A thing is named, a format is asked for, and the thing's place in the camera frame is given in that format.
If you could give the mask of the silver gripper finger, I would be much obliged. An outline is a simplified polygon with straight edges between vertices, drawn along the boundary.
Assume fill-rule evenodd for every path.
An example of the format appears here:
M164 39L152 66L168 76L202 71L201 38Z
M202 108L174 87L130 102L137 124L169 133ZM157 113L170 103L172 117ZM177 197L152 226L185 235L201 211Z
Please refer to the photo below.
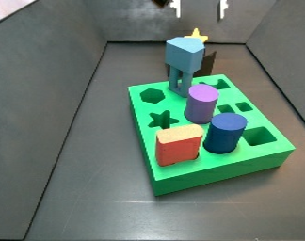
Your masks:
M229 9L229 0L220 0L218 4L218 20L222 21L226 16L226 10Z
M176 15L177 17L181 17L181 6L182 6L182 3L181 3L181 0L170 0L170 7L176 9Z

